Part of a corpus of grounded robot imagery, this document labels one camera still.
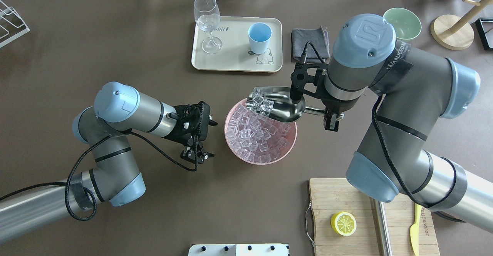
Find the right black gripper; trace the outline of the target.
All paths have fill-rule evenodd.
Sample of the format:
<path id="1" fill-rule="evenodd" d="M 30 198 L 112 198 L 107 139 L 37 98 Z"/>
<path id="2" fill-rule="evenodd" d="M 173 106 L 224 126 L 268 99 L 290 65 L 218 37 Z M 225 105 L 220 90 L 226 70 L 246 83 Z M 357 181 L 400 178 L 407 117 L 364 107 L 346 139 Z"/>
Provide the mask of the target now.
<path id="1" fill-rule="evenodd" d="M 291 86 L 289 98 L 294 104 L 301 102 L 303 95 L 320 99 L 328 100 L 328 91 L 325 88 L 325 78 L 327 77 L 328 64 L 307 64 L 297 62 L 294 71 L 291 74 Z M 305 89 L 306 84 L 313 84 L 316 87 L 315 92 Z M 338 110 L 332 110 L 329 107 L 324 111 L 324 130 L 338 132 L 339 130 Z"/>

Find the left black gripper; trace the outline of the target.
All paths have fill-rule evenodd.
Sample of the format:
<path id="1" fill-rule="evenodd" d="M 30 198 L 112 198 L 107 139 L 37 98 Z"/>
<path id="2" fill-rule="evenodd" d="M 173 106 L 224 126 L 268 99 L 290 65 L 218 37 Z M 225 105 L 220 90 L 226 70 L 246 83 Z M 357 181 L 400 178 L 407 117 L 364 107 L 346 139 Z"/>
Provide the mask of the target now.
<path id="1" fill-rule="evenodd" d="M 210 106 L 206 102 L 199 102 L 197 104 L 176 105 L 174 109 L 176 113 L 171 115 L 171 119 L 174 119 L 176 124 L 164 139 L 179 144 L 187 144 L 180 158 L 190 163 L 202 164 L 208 158 L 215 157 L 215 154 L 204 149 L 202 142 L 198 142 L 195 147 L 190 141 L 193 137 L 197 137 L 199 141 L 204 141 L 208 134 L 208 126 L 218 126 L 216 121 L 210 119 Z"/>

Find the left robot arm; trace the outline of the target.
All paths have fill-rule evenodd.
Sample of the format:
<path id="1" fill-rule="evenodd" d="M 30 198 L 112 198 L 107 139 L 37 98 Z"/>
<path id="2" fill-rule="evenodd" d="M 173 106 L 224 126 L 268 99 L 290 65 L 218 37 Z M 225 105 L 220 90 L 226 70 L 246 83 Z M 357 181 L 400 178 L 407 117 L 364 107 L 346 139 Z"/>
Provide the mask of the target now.
<path id="1" fill-rule="evenodd" d="M 116 81 L 105 84 L 93 106 L 72 123 L 73 134 L 89 148 L 76 160 L 67 178 L 29 186 L 1 198 L 1 242 L 63 217 L 90 220 L 105 201 L 119 207 L 143 196 L 146 186 L 128 136 L 142 139 L 167 159 L 170 156 L 141 132 L 183 145 L 180 158 L 193 166 L 174 159 L 171 162 L 195 172 L 199 164 L 214 156 L 203 146 L 210 126 L 217 126 L 217 122 L 206 102 L 170 106 L 132 86 Z"/>

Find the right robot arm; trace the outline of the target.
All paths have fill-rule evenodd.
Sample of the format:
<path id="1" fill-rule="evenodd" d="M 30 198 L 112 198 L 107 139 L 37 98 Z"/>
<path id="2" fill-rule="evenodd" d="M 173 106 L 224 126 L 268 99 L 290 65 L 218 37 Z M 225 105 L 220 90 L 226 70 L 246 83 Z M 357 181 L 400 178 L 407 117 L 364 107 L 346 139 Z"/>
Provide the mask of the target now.
<path id="1" fill-rule="evenodd" d="M 475 70 L 396 38 L 384 17 L 360 14 L 340 29 L 330 61 L 298 62 L 290 99 L 303 95 L 325 105 L 326 130 L 366 89 L 377 95 L 372 122 L 354 153 L 347 181 L 369 197 L 389 203 L 399 194 L 492 231 L 492 183 L 445 157 L 423 149 L 439 118 L 454 119 L 475 99 Z"/>

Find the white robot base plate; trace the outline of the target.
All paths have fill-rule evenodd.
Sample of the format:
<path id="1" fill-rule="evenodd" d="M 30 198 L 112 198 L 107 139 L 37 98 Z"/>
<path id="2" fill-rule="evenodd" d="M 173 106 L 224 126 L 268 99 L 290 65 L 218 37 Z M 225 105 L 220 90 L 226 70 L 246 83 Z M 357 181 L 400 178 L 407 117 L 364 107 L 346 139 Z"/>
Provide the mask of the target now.
<path id="1" fill-rule="evenodd" d="M 289 245 L 282 243 L 196 244 L 189 256 L 289 256 Z"/>

